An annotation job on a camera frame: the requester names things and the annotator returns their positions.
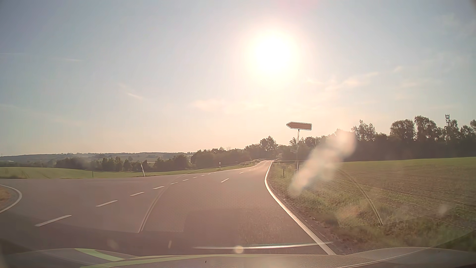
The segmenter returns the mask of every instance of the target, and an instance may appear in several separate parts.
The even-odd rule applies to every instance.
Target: asphalt road
[[[314,243],[267,190],[270,165],[135,178],[1,179],[22,198],[0,213],[0,243],[4,254],[74,247],[136,256]],[[244,253],[326,254],[320,246]]]

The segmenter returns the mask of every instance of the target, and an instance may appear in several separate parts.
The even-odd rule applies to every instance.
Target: treeline
[[[424,116],[415,116],[413,120],[398,120],[391,124],[389,135],[377,133],[373,124],[359,122],[350,129],[355,135],[356,147],[345,161],[403,160],[416,158],[443,158],[476,156],[476,120],[469,125],[458,126],[457,120],[439,127],[433,120]],[[68,157],[57,160],[54,167],[86,169],[93,171],[174,171],[198,169],[216,166],[249,163],[253,159],[275,158],[281,155],[283,160],[307,159],[313,148],[323,144],[335,134],[321,137],[306,137],[296,141],[292,138],[289,145],[277,144],[268,136],[256,144],[244,149],[213,148],[198,150],[192,156],[179,154],[171,159],[158,157],[155,162],[147,160],[133,162],[132,157],[122,160],[104,157],[102,161],[85,161],[81,157]],[[299,144],[298,155],[292,153]],[[52,163],[11,163],[0,162],[0,166],[53,166]]]
[[[143,162],[132,162],[129,157],[122,160],[120,156],[115,158],[104,157],[102,161],[85,161],[82,158],[72,157],[57,160],[54,167],[86,169],[93,171],[136,171],[142,172],[160,172],[186,169],[199,169],[208,167],[218,167],[226,165],[238,165],[246,163],[253,159],[275,157],[277,144],[275,140],[268,136],[260,140],[258,144],[251,144],[245,149],[227,149],[223,147],[198,150],[191,157],[184,154],[176,155],[171,159],[162,159],[158,157],[155,162],[150,163],[147,160]]]
[[[34,162],[34,163],[19,163],[19,162],[7,162],[7,161],[0,161],[0,167],[3,166],[23,166],[23,167],[48,167],[48,164],[41,163],[41,162]]]
[[[413,120],[398,120],[391,124],[389,135],[377,133],[372,123],[360,120],[350,130],[355,134],[357,145],[354,153],[345,161],[404,160],[418,158],[446,158],[476,156],[476,120],[458,127],[457,120],[439,127],[433,120],[418,115]],[[334,134],[322,137],[306,137],[299,141],[300,160]],[[284,160],[294,160],[290,149],[296,148],[296,139],[283,147]]]

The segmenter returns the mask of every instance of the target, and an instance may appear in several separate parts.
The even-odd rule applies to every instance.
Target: arrow sign
[[[312,124],[310,124],[310,123],[289,122],[286,125],[289,128],[293,128],[293,129],[311,130],[311,128],[312,128]]]

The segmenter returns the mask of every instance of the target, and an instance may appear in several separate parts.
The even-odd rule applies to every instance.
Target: car hood
[[[0,268],[421,268],[461,267],[475,263],[474,252],[425,247],[383,248],[350,255],[204,254],[141,257],[96,249],[59,248],[6,255],[0,260]]]

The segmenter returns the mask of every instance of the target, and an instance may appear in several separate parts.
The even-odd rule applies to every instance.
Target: sun
[[[292,71],[295,54],[289,37],[272,33],[257,38],[252,58],[254,67],[259,73],[277,76]]]

